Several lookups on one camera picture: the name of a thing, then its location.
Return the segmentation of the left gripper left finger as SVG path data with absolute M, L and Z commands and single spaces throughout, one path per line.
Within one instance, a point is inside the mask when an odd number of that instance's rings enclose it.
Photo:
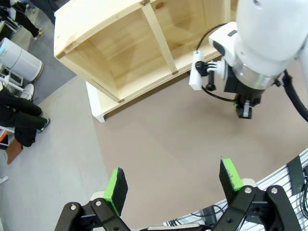
M 92 231 L 102 227 L 105 231 L 129 231 L 121 219 L 128 184 L 125 173 L 118 167 L 113 170 L 102 197 L 90 200 L 86 205 L 69 202 L 56 224 L 56 231 Z

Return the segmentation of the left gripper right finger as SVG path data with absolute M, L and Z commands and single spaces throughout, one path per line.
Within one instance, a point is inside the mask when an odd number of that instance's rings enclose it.
M 301 226 L 284 188 L 280 185 L 261 190 L 244 185 L 231 159 L 220 160 L 219 179 L 228 208 L 215 231 L 238 231 L 247 218 L 258 220 L 266 231 L 299 231 Z

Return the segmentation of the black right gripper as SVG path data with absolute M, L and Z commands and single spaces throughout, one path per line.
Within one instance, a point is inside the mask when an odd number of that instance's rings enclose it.
M 225 72 L 224 92 L 235 93 L 235 112 L 239 118 L 252 118 L 252 108 L 260 104 L 263 90 L 253 89 L 243 84 L 234 74 L 231 67 Z

